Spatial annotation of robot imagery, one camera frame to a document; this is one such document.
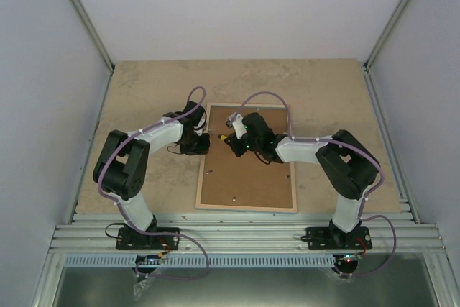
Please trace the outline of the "teal wooden picture frame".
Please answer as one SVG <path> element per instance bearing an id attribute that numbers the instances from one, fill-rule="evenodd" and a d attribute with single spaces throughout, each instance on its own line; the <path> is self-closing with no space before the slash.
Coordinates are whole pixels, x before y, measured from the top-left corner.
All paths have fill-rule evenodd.
<path id="1" fill-rule="evenodd" d="M 236 157 L 218 138 L 233 132 L 225 125 L 237 111 L 236 103 L 209 102 L 206 107 L 210 149 L 201 156 L 195 201 L 197 209 L 295 213 L 297 191 L 292 163 L 261 162 L 261 155 L 246 152 Z"/>

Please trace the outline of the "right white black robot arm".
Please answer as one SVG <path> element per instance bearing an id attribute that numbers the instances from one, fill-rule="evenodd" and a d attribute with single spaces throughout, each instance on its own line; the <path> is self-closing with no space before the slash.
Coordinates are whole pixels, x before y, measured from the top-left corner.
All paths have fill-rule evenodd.
<path id="1" fill-rule="evenodd" d="M 233 132 L 218 138 L 237 157 L 250 151 L 265 164 L 305 162 L 321 166 L 338 199 L 328 230 L 320 238 L 339 249 L 355 242 L 365 199 L 382 184 L 383 180 L 376 179 L 383 172 L 378 160 L 350 132 L 339 130 L 313 139 L 276 134 L 257 112 L 246 116 L 234 113 L 226 125 Z"/>

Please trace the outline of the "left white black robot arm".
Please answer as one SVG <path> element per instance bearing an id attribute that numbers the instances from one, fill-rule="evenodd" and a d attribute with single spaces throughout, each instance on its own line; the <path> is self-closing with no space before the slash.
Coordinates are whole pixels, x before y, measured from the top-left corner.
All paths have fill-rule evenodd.
<path id="1" fill-rule="evenodd" d="M 142 249 L 157 242 L 157 220 L 141 193 L 149 156 L 168 145 L 181 155 L 204 155 L 210 136 L 204 132 L 207 113 L 188 101 L 182 111 L 169 112 L 155 124 L 133 132 L 109 132 L 93 170 L 99 193 L 119 208 L 132 239 Z"/>

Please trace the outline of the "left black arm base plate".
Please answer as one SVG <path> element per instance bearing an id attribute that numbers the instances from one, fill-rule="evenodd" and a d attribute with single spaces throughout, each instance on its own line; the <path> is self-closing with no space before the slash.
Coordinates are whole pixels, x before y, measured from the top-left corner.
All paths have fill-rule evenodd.
<path id="1" fill-rule="evenodd" d="M 153 232 L 161 233 L 160 236 L 147 236 L 140 234 L 127 225 L 119 228 L 116 236 L 117 250 L 159 250 L 169 252 L 177 250 L 179 245 L 179 228 L 158 227 Z"/>

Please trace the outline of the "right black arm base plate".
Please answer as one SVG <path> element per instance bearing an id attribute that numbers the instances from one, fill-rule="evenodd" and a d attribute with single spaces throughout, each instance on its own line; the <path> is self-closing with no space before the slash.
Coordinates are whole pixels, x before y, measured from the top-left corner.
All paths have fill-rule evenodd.
<path id="1" fill-rule="evenodd" d="M 359 226 L 349 233 L 329 227 L 308 227 L 300 238 L 309 250 L 368 250 L 373 248 L 369 229 Z"/>

